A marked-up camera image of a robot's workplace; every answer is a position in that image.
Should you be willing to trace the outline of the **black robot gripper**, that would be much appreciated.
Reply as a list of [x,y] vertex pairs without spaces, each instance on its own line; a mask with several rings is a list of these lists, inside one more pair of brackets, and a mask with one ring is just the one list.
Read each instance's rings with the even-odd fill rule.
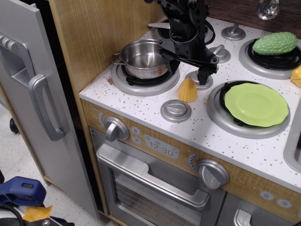
[[174,75],[180,62],[198,68],[200,85],[218,71],[218,57],[206,46],[215,39],[212,25],[204,20],[197,26],[187,20],[169,20],[169,38],[157,41],[167,70]]

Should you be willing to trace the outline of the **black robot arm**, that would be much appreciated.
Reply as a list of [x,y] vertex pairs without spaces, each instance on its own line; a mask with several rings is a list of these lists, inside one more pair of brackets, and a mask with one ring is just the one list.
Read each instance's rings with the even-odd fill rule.
[[157,42],[163,62],[171,74],[180,62],[198,68],[200,85],[217,73],[219,58],[207,45],[215,39],[212,25],[206,20],[210,6],[203,0],[158,0],[156,1],[169,20],[169,38]]

